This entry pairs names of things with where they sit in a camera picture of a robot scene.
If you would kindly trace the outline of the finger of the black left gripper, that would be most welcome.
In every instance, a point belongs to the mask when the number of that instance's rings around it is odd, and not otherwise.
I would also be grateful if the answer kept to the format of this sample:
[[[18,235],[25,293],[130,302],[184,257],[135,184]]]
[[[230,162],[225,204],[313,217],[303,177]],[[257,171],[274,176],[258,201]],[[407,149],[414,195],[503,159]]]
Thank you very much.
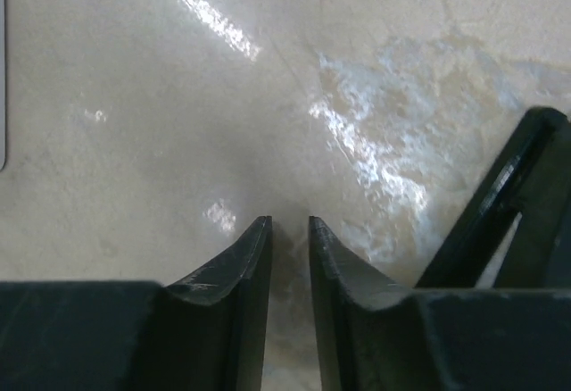
[[[568,288],[570,121],[553,108],[526,111],[418,287],[474,287],[512,226],[493,287]]]

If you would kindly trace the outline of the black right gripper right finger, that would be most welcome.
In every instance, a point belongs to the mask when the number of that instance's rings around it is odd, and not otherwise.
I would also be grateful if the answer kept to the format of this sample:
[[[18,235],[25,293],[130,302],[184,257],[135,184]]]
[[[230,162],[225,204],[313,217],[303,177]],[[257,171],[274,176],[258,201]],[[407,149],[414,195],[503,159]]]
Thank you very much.
[[[403,287],[309,219],[325,390],[567,390],[564,289]]]

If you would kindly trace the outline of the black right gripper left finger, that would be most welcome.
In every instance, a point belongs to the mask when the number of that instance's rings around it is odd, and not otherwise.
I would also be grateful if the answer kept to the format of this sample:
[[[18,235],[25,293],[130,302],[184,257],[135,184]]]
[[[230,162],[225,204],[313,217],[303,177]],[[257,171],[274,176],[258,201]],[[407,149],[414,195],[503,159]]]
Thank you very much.
[[[4,390],[257,390],[272,219],[164,286],[154,281],[1,285]]]

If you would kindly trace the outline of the grey staple box sleeve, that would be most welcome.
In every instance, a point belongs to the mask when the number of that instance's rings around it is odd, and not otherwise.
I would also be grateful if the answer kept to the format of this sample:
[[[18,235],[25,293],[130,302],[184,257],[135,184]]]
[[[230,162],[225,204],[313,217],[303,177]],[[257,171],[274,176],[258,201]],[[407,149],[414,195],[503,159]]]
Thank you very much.
[[[6,162],[5,0],[0,0],[0,170]]]

